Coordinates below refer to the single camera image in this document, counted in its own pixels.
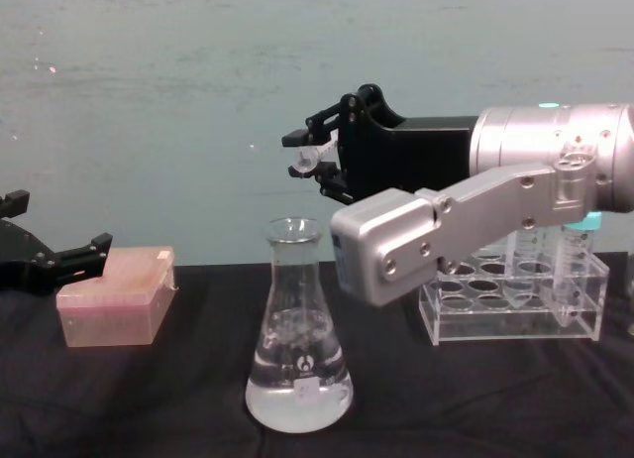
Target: test tube cap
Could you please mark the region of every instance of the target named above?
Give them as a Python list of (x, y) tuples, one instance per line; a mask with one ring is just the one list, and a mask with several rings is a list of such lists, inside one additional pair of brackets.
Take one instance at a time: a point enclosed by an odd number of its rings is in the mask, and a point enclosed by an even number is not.
[(585, 219), (577, 223), (569, 223), (566, 228), (571, 230), (598, 230), (601, 228), (601, 212), (590, 212)]

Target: pipette tip box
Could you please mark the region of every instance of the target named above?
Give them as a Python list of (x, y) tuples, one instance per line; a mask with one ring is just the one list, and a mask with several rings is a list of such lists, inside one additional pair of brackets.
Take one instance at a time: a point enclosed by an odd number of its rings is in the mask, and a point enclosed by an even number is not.
[(66, 345), (151, 344), (176, 292), (173, 264), (171, 247), (112, 248), (102, 277), (57, 293)]

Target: blue-gray wall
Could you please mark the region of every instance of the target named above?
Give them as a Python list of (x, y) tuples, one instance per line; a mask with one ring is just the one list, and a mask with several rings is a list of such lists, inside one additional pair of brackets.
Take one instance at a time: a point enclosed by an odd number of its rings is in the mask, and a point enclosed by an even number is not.
[(286, 174), (307, 115), (369, 81), (408, 116), (634, 101), (631, 1), (0, 0), (0, 187), (56, 249), (267, 261), (262, 224), (339, 207)]

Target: small plastic tube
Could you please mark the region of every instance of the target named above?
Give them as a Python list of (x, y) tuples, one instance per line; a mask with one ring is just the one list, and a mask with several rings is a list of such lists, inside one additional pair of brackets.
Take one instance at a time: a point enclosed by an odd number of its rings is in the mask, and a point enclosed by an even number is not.
[(504, 265), (504, 295), (514, 307), (540, 293), (541, 276), (550, 271), (548, 229), (518, 230), (508, 236)]
[(601, 213), (590, 212), (583, 221), (561, 227), (552, 293), (553, 313), (561, 326), (569, 326), (582, 309), (594, 235), (600, 226)]

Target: black tablecloth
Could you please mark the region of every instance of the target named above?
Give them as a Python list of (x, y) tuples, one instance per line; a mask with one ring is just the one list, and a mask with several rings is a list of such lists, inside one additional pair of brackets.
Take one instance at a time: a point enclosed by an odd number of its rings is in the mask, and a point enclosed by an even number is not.
[(356, 401), (327, 430), (259, 426), (244, 387), (268, 265), (178, 268), (149, 347), (67, 349), (51, 298), (0, 301), (0, 456), (633, 457), (634, 319), (612, 269), (602, 338), (430, 345), (411, 301), (322, 284)]

